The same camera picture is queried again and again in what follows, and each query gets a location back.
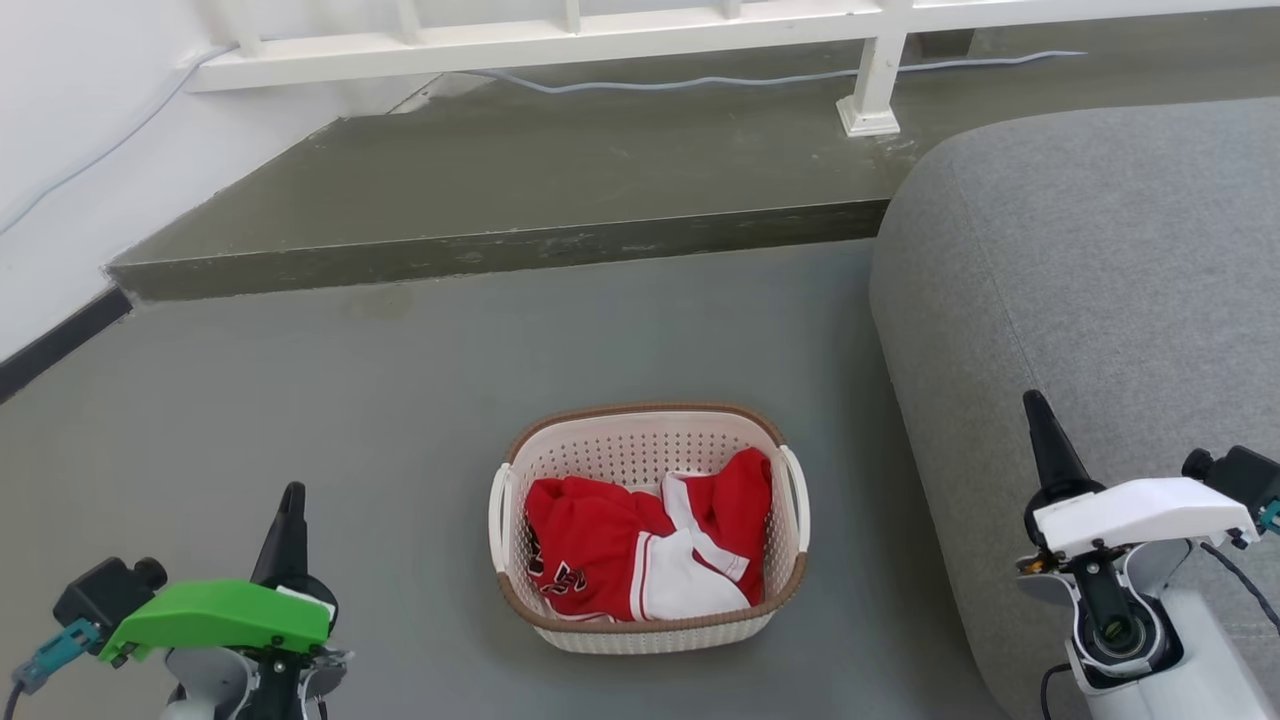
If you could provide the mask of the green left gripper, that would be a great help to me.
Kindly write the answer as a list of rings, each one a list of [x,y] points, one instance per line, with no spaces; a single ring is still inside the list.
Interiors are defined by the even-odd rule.
[[[329,644],[334,593],[308,570],[306,487],[291,482],[250,580],[182,582],[105,635],[99,657],[119,667],[156,651],[186,693],[332,693],[348,655]]]

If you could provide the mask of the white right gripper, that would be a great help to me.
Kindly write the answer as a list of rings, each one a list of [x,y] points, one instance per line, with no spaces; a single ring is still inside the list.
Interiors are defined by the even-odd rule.
[[[1050,401],[1021,396],[1039,488],[1023,512],[1037,552],[1020,573],[1064,573],[1073,562],[1114,561],[1142,544],[1207,539],[1217,546],[1257,542],[1245,505],[1185,477],[1134,479],[1105,487],[1085,470]]]

